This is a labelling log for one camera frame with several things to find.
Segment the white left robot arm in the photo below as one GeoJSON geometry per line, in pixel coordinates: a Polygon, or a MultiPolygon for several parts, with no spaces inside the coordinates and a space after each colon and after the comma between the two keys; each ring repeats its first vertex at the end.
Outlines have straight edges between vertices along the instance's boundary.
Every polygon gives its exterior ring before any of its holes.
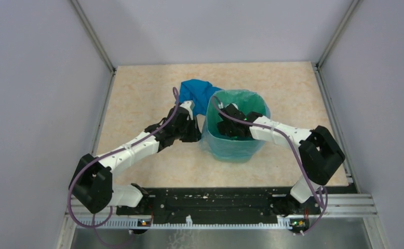
{"type": "Polygon", "coordinates": [[[198,142],[201,132],[193,108],[192,101],[185,101],[128,143],[97,157],[82,156],[70,184],[72,195],[92,214],[111,206],[126,206],[135,214],[145,213],[149,205],[146,190],[137,184],[119,186],[114,183],[114,177],[138,161],[172,146],[176,140],[198,142]]]}

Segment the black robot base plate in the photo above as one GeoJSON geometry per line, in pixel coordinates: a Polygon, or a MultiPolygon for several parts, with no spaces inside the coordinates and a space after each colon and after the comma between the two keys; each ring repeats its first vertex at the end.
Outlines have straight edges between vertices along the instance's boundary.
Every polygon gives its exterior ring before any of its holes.
{"type": "Polygon", "coordinates": [[[283,217],[309,218],[321,209],[313,198],[298,203],[288,187],[147,188],[136,207],[119,206],[118,216],[146,215],[154,224],[275,224],[283,217]]]}

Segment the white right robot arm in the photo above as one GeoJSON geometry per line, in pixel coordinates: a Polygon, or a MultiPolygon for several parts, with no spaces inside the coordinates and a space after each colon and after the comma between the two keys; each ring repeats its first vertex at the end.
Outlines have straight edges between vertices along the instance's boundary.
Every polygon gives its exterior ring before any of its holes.
{"type": "Polygon", "coordinates": [[[221,117],[217,127],[220,134],[233,139],[271,142],[293,152],[301,170],[300,179],[290,190],[287,209],[300,214],[313,196],[318,205],[325,206],[324,186],[346,159],[331,132],[323,126],[301,129],[276,122],[261,113],[245,115],[235,104],[215,105],[221,117]]]}

